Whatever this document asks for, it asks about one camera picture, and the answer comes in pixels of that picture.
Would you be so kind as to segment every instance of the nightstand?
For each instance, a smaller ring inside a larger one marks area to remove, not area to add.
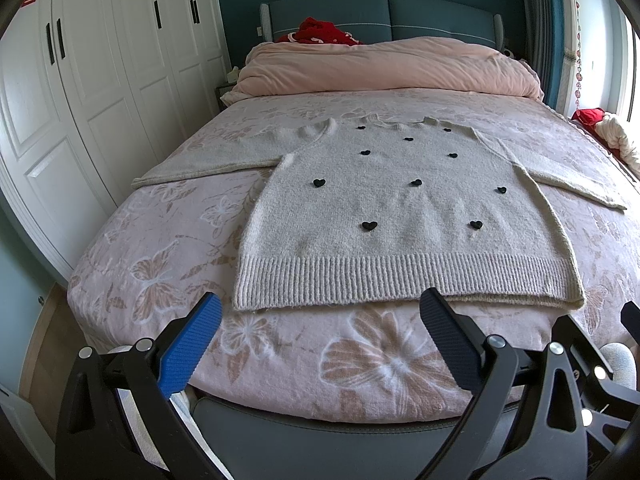
[[[220,111],[226,108],[226,105],[222,102],[220,97],[227,92],[232,91],[234,89],[234,86],[236,86],[236,83],[227,83],[216,87],[216,101],[218,101],[218,108],[220,109]]]

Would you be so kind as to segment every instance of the white blanket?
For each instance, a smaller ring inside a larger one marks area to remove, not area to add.
[[[640,178],[640,126],[628,123],[616,114],[606,113],[595,128],[607,146],[620,150],[620,158]]]

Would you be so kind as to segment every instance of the gray sweater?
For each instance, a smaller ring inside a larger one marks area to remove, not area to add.
[[[145,186],[278,165],[239,250],[237,310],[418,298],[578,308],[575,255],[538,183],[625,209],[574,170],[458,124],[377,116],[185,152]]]

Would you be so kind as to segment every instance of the metal screw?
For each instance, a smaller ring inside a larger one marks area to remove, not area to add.
[[[499,335],[491,335],[486,340],[488,341],[489,345],[494,348],[504,348],[504,346],[507,344],[504,338]]]
[[[593,369],[593,373],[596,374],[596,377],[600,380],[603,380],[607,376],[607,373],[606,371],[604,371],[604,368],[602,366],[596,366]]]
[[[81,359],[88,359],[89,357],[91,357],[92,353],[94,353],[94,349],[91,348],[90,346],[85,346],[84,348],[81,348],[80,351],[78,352],[78,357]]]
[[[136,350],[138,352],[146,352],[147,350],[151,349],[153,344],[154,342],[151,339],[145,337],[144,339],[141,339],[136,343]]]
[[[589,410],[587,408],[583,408],[582,409],[582,423],[585,426],[588,426],[592,422],[593,422],[593,413],[591,413],[591,410]]]
[[[562,355],[562,352],[564,352],[564,347],[560,343],[553,341],[549,343],[549,350],[551,350],[552,354]]]

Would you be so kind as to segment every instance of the bed frame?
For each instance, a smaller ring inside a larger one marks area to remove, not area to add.
[[[265,41],[295,32],[307,16],[333,22],[364,43],[439,36],[499,51],[504,46],[500,14],[445,0],[277,0],[260,4]]]

